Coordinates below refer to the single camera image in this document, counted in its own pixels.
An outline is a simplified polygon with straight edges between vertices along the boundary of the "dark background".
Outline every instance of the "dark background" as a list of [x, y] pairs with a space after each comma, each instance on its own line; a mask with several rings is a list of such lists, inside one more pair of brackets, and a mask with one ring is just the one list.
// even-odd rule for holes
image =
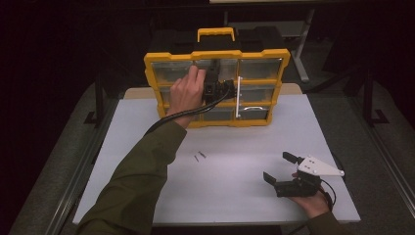
[[[113, 97], [128, 87], [146, 86], [143, 57], [153, 30], [223, 25], [223, 9], [198, 7], [206, 2], [174, 1], [175, 6], [196, 7], [157, 11], [151, 7], [169, 1], [0, 3], [1, 234], [8, 233], [76, 102], [97, 75]], [[340, 2], [316, 5], [308, 36], [334, 41], [323, 69], [341, 72], [356, 63], [369, 65], [415, 126], [413, 4]], [[229, 21], [297, 20], [307, 7], [235, 8]]]

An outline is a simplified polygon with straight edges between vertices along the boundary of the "person's left hand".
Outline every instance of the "person's left hand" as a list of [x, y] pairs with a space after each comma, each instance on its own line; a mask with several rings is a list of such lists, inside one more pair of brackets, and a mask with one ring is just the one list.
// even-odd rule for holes
[[320, 191], [317, 191], [317, 193], [311, 197], [289, 197], [289, 199], [302, 207], [308, 218], [314, 218], [330, 211], [326, 197], [324, 197], [323, 193]]
[[[205, 76], [205, 70], [191, 66], [187, 75], [174, 82], [170, 87], [170, 108], [167, 111], [167, 116], [201, 106]], [[176, 118], [174, 121], [186, 128], [193, 118], [193, 116], [184, 116]]]

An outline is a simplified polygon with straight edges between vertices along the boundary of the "green jacket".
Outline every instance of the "green jacket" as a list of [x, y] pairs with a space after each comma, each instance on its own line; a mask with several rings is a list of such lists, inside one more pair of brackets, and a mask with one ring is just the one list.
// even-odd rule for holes
[[[171, 121], [143, 137], [81, 219], [77, 234], [150, 234], [167, 165], [174, 161], [186, 133]], [[314, 235], [346, 234], [331, 213], [311, 219], [307, 226]]]

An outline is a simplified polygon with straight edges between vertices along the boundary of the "white tabletop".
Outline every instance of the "white tabletop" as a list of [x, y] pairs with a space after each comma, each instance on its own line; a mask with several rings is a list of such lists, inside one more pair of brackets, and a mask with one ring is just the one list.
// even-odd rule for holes
[[[159, 118], [156, 106], [155, 99], [119, 102], [74, 223], [95, 204], [118, 163]], [[274, 188], [262, 178], [266, 171], [280, 181], [293, 179], [291, 173], [297, 166], [284, 160], [283, 152], [311, 155], [335, 165], [306, 95], [280, 95], [268, 126], [188, 129], [176, 160], [168, 167], [154, 224], [282, 224], [306, 220], [295, 203], [277, 198]], [[339, 176], [322, 178], [336, 191], [336, 218], [340, 222], [359, 221], [343, 180]]]

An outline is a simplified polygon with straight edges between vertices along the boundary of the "metal pin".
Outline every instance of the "metal pin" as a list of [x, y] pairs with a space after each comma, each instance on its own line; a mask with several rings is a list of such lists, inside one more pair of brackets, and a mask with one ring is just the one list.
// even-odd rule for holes
[[199, 151], [199, 154], [202, 155], [202, 157], [206, 158], [206, 155], [204, 155], [201, 151]]

